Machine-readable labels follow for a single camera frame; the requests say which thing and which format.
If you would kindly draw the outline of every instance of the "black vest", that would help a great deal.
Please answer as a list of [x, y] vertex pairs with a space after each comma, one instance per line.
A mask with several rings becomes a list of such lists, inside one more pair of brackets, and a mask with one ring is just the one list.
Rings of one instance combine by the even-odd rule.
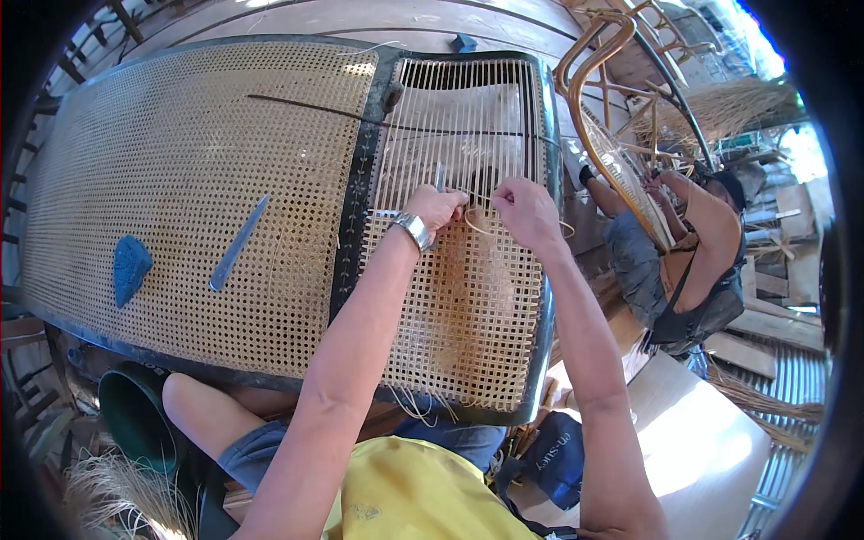
[[675, 313], [674, 307], [684, 289], [693, 258], [687, 264], [669, 305], [654, 321], [650, 342], [663, 345], [669, 354], [683, 353], [705, 341], [709, 335], [720, 332], [727, 324], [744, 313], [744, 292], [741, 287], [741, 266], [744, 265], [747, 243], [744, 223], [741, 222], [741, 241], [732, 267], [717, 280], [701, 304], [684, 313]]

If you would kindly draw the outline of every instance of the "denim shorts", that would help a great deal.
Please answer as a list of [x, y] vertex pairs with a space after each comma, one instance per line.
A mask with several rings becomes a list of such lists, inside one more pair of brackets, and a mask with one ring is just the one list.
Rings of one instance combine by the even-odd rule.
[[[471, 461], [480, 471], [489, 470], [489, 460], [504, 441], [506, 428], [470, 422], [453, 422], [435, 415], [427, 418], [430, 428], [409, 418], [393, 430], [393, 435], [436, 444]], [[218, 459], [219, 466], [254, 495], [273, 461], [288, 426], [274, 420], [253, 429], [236, 440]]]
[[653, 328], [669, 304], [660, 281], [660, 255], [654, 241], [631, 210], [613, 219], [603, 238], [612, 254], [612, 270], [621, 295], [639, 324]]

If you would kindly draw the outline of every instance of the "yellow shirt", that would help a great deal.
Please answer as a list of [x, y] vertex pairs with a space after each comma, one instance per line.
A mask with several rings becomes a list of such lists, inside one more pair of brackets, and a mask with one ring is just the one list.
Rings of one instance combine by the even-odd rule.
[[539, 537], [470, 461], [431, 442], [390, 436], [354, 447], [322, 538]]

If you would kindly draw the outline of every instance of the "cane webbing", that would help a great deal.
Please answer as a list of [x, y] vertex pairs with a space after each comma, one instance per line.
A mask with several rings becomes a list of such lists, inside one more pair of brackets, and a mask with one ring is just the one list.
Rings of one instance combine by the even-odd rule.
[[[22, 284], [50, 313], [159, 353], [302, 377], [327, 328], [336, 231], [378, 57], [319, 43], [208, 46], [72, 93], [38, 156]], [[207, 282], [264, 194], [227, 285]], [[122, 309], [114, 246], [153, 268]]]
[[500, 223], [490, 197], [509, 176], [546, 182], [536, 68], [521, 60], [406, 60], [397, 80], [406, 89], [389, 121], [426, 131], [382, 137], [362, 265], [396, 211], [436, 174], [471, 195], [472, 223], [492, 234], [453, 224], [421, 255], [383, 382], [513, 411], [524, 401], [542, 268]]

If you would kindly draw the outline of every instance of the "knee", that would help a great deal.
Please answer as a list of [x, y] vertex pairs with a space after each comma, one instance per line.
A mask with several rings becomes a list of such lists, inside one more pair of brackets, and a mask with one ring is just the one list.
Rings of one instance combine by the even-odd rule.
[[162, 387], [162, 407], [171, 422], [176, 423], [178, 415], [185, 408], [184, 404], [188, 400], [190, 388], [197, 384], [200, 383], [185, 373], [168, 375], [165, 385]]

